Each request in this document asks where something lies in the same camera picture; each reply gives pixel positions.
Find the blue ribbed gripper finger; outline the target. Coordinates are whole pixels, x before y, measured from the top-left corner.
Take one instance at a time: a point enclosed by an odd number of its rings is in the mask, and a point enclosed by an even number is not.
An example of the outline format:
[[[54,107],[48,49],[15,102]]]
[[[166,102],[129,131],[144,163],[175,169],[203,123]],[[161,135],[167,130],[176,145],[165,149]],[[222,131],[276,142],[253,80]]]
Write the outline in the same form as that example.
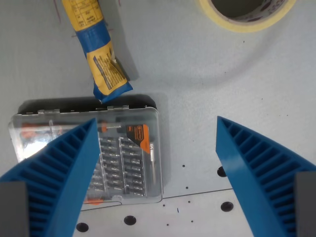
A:
[[[0,181],[26,185],[32,237],[71,237],[99,159],[97,120],[91,119],[24,159]]]
[[[281,144],[224,117],[216,153],[255,237],[295,237],[294,177],[316,166]]]

